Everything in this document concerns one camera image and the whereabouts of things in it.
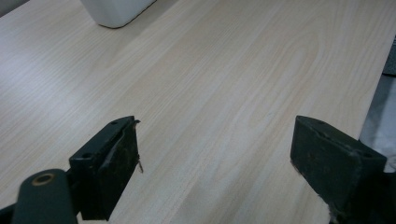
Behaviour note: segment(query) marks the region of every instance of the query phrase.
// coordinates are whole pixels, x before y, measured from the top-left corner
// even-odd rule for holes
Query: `table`
[[[110,223],[328,223],[290,164],[294,118],[359,136],[395,11],[393,0],[159,0],[114,30],[78,0],[31,0],[0,19],[0,206],[135,115],[145,173]]]

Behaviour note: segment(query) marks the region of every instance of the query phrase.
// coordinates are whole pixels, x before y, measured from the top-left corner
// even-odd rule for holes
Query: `wood grain surface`
[[[0,206],[135,115],[145,173],[110,223],[328,223],[290,164],[294,118],[359,136],[395,11],[394,0],[158,0],[113,30],[78,0],[31,0],[0,18]]]

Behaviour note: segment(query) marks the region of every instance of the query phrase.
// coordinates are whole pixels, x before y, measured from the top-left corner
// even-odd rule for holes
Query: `gray floor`
[[[396,170],[396,77],[380,78],[360,140],[389,158],[385,172]]]

